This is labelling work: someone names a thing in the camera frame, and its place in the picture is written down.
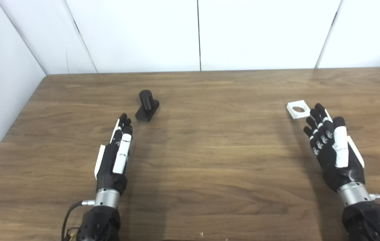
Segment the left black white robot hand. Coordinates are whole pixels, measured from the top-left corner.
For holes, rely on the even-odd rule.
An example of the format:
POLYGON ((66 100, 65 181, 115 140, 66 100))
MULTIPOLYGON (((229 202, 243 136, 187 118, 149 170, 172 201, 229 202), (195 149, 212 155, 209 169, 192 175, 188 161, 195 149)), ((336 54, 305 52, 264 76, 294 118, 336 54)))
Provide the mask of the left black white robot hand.
POLYGON ((95 164, 96 191, 114 190, 123 195, 128 179, 125 175, 132 142, 131 119, 123 113, 114 126, 110 142, 101 145, 95 164))

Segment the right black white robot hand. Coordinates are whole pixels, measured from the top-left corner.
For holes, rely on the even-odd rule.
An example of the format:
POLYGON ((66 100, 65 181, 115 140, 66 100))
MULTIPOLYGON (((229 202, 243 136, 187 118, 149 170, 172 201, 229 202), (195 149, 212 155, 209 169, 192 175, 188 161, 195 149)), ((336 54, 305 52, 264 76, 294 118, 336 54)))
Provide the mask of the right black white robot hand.
POLYGON ((326 185, 334 192, 351 182, 365 184, 365 162, 341 116, 332 118, 317 103, 306 118, 303 128, 312 152, 321 168, 326 185))

